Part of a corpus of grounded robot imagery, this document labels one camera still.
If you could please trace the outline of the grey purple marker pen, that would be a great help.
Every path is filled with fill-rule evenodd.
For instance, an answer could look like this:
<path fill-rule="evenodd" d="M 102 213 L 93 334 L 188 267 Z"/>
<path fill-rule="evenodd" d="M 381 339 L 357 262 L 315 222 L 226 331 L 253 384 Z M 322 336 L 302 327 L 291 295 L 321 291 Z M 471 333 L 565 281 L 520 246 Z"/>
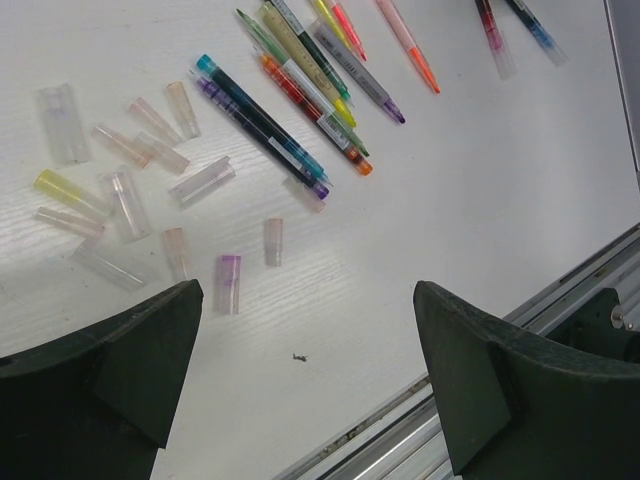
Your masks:
<path fill-rule="evenodd" d="M 333 56 L 374 104 L 385 111 L 396 122 L 400 124 L 406 122 L 404 115 L 392 100 L 387 90 L 341 42 L 324 21 L 314 21 L 310 26 L 310 30 L 315 39 Z"/>

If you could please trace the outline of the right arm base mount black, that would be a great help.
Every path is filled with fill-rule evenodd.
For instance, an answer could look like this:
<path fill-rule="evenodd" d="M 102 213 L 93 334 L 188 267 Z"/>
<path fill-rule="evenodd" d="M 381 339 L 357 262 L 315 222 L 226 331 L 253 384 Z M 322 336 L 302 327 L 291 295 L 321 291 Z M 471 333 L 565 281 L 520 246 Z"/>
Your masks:
<path fill-rule="evenodd" d="M 613 288 L 600 290 L 546 337 L 590 354 L 639 363 L 639 332 L 626 322 Z"/>

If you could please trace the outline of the blue green pen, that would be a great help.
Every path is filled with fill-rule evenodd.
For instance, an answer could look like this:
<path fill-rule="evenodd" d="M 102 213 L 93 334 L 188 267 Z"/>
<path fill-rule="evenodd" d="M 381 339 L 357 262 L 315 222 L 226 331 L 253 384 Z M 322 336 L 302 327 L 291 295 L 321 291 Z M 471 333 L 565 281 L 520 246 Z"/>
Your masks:
<path fill-rule="evenodd" d="M 275 138 L 292 153 L 314 177 L 326 186 L 329 180 L 324 172 L 324 168 L 209 55 L 203 54 L 197 60 L 196 68 L 202 73 L 202 77 L 218 84 L 222 90 L 241 106 L 245 113 L 250 114 L 261 126 L 267 127 Z"/>

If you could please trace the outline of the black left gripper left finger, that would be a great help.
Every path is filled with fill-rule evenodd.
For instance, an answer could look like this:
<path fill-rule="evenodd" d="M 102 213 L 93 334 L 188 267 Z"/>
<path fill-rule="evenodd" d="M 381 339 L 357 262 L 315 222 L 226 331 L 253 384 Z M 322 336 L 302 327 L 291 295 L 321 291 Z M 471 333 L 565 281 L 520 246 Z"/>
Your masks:
<path fill-rule="evenodd" d="M 198 281 L 183 281 L 2 358 L 2 478 L 150 478 L 169 440 L 203 298 Z"/>

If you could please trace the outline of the purple tinted pen cap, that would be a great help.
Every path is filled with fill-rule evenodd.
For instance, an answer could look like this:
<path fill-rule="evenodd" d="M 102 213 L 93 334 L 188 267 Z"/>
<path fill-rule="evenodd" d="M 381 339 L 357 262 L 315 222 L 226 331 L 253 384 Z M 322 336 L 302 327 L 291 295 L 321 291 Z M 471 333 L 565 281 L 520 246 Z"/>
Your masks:
<path fill-rule="evenodd" d="M 215 291 L 216 309 L 226 315 L 239 313 L 241 256 L 221 255 L 217 260 Z"/>

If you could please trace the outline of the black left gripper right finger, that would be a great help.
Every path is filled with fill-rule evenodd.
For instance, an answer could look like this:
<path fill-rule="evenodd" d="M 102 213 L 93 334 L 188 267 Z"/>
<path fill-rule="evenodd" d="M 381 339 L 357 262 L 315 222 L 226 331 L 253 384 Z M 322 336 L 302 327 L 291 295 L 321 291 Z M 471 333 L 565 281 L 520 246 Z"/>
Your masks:
<path fill-rule="evenodd" d="M 556 343 L 433 282 L 413 302 L 454 475 L 638 477 L 639 363 Z"/>

